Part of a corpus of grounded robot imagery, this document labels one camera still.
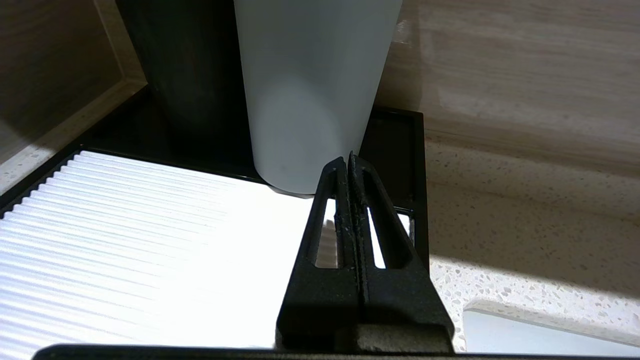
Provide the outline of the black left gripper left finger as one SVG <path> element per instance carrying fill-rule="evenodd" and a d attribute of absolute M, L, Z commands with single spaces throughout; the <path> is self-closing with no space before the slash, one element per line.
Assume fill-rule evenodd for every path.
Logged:
<path fill-rule="evenodd" d="M 338 335 L 359 319 L 359 269 L 345 160 L 322 169 L 276 321 L 276 346 L 286 351 L 334 351 Z M 328 200 L 334 197 L 336 268 L 316 260 Z"/>

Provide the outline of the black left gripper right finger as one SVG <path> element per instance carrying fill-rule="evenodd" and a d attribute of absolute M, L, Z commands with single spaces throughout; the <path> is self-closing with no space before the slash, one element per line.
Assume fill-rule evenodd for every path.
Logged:
<path fill-rule="evenodd" d="M 359 290 L 354 348 L 454 353 L 453 322 L 374 166 L 351 153 L 348 180 Z"/>

